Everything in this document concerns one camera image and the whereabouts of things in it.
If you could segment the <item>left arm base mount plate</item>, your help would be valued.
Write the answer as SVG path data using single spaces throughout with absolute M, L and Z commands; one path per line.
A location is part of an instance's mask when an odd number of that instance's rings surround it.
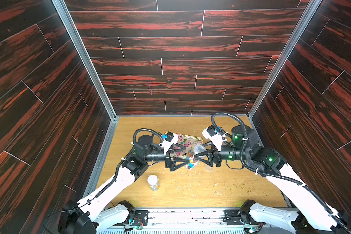
M 129 212 L 129 215 L 125 221 L 125 225 L 147 226 L 148 218 L 149 218 L 148 210 L 133 210 Z

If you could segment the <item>clear plastic jar lid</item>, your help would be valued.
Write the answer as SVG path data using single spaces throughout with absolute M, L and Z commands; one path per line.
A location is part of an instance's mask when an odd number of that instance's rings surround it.
M 209 165 L 205 165 L 204 166 L 204 170 L 207 171 L 207 172 L 212 172 L 213 171 L 213 167 L 209 166 Z

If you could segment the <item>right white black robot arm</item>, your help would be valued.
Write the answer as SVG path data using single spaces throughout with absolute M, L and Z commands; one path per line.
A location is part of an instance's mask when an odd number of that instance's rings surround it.
M 217 167 L 223 160 L 239 160 L 243 168 L 275 185 L 298 209 L 286 214 L 284 210 L 248 200 L 240 210 L 243 224 L 262 222 L 292 234 L 351 234 L 340 213 L 314 192 L 277 150 L 260 146 L 254 129 L 239 117 L 218 112 L 211 116 L 211 122 L 202 134 L 212 147 L 196 154 L 194 159 Z

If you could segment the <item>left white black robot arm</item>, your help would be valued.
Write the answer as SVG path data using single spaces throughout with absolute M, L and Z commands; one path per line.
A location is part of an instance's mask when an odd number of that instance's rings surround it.
M 170 171 L 177 170 L 188 160 L 173 158 L 172 151 L 181 151 L 185 146 L 178 143 L 178 134 L 160 134 L 140 128 L 134 132 L 132 149 L 118 163 L 115 174 L 94 192 L 77 202 L 69 201 L 60 213 L 60 234 L 98 234 L 116 224 L 131 223 L 134 207 L 127 201 L 108 210 L 105 207 L 125 188 L 133 184 L 149 168 L 148 163 L 161 162 Z

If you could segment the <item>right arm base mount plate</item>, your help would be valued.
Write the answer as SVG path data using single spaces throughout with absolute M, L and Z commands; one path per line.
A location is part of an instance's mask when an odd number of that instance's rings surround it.
M 251 225 L 251 217 L 246 211 L 224 210 L 223 221 L 227 225 Z

